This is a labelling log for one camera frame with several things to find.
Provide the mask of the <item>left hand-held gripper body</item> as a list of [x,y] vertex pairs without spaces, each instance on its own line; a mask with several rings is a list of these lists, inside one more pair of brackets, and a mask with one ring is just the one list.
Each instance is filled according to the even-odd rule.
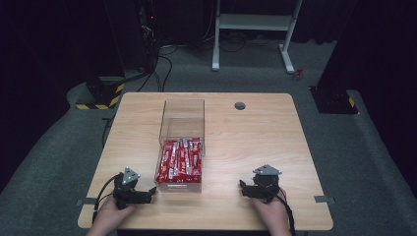
[[115,176],[112,196],[116,200],[116,205],[119,209],[126,208],[130,204],[141,204],[143,198],[152,197],[149,191],[136,190],[140,177],[140,174],[129,167],[126,167],[124,172],[120,172]]

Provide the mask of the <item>person's left hand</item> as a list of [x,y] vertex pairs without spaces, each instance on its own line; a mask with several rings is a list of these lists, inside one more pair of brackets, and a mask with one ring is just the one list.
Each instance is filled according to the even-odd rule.
[[97,212],[93,225],[102,229],[115,229],[135,210],[135,206],[127,206],[126,208],[119,209],[116,205],[116,200],[113,197],[107,197]]

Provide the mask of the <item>dark equipment rack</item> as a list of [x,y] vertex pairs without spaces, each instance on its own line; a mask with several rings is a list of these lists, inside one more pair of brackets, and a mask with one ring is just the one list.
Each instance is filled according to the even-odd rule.
[[161,33],[157,21],[156,6],[153,0],[138,1],[138,19],[140,32],[147,55],[147,70],[152,72],[157,64]]

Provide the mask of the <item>black yellow striped stand base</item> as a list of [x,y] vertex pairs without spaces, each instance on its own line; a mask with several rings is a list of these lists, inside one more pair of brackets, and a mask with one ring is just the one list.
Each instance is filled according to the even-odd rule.
[[123,83],[106,83],[101,80],[86,82],[75,105],[81,110],[106,110],[115,107],[124,88]]

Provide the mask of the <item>white metal stand frame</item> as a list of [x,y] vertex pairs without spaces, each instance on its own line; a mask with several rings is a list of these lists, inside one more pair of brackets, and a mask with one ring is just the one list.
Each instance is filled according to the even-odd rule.
[[221,12],[221,0],[216,0],[214,43],[212,52],[211,69],[218,71],[220,68],[220,47],[219,37],[221,30],[268,30],[285,31],[286,36],[282,44],[278,45],[279,53],[288,74],[294,74],[288,47],[298,20],[303,0],[296,0],[293,13],[286,16],[275,15],[245,15],[245,14],[224,14]]

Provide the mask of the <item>person's right hand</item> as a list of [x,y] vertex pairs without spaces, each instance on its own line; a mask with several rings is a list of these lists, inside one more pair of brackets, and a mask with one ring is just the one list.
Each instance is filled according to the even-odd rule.
[[280,200],[286,200],[284,190],[280,190],[278,198],[268,204],[263,203],[260,199],[251,198],[252,204],[267,229],[288,228],[290,230],[288,213]]

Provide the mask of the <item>black stand base yellow mark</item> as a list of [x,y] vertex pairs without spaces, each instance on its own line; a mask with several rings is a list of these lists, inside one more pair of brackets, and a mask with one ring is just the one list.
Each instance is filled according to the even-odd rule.
[[324,114],[357,114],[358,109],[353,98],[343,91],[331,91],[310,87],[310,93],[317,109]]

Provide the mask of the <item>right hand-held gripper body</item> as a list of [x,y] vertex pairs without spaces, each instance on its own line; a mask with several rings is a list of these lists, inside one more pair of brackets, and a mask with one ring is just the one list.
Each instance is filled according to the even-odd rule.
[[253,177],[254,184],[252,186],[247,185],[247,188],[244,190],[250,192],[253,198],[270,203],[278,195],[278,182],[281,172],[265,164],[254,169],[253,173],[255,174]]

